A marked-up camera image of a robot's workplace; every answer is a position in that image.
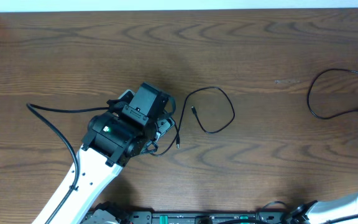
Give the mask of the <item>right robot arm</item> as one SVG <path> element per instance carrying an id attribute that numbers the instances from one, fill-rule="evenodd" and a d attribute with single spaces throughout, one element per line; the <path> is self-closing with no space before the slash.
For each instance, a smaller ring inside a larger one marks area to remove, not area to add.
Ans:
<path id="1" fill-rule="evenodd" d="M 332 201 L 300 205 L 285 217 L 290 224 L 358 224 L 358 192 Z"/>

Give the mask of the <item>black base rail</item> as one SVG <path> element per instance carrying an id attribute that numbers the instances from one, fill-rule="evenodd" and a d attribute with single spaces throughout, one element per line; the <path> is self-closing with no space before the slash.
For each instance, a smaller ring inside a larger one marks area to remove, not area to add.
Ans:
<path id="1" fill-rule="evenodd" d="M 155 212 L 153 210 L 124 210 L 115 203 L 98 204 L 88 211 L 81 224 L 199 224 L 222 223 L 240 220 L 252 223 L 254 220 L 275 224 L 285 223 L 285 213 L 280 210 L 261 210 L 257 212 Z"/>

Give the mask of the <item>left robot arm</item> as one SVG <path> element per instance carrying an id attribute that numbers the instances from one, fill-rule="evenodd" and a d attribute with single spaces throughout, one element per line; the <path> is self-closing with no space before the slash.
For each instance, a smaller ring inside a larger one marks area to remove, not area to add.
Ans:
<path id="1" fill-rule="evenodd" d="M 64 180 L 35 219 L 35 223 L 79 223 L 129 160 L 151 152 L 175 122 L 165 110 L 175 100 L 168 93 L 143 83 L 136 92 L 126 90 L 108 100 L 103 113 L 88 123 L 73 164 Z"/>

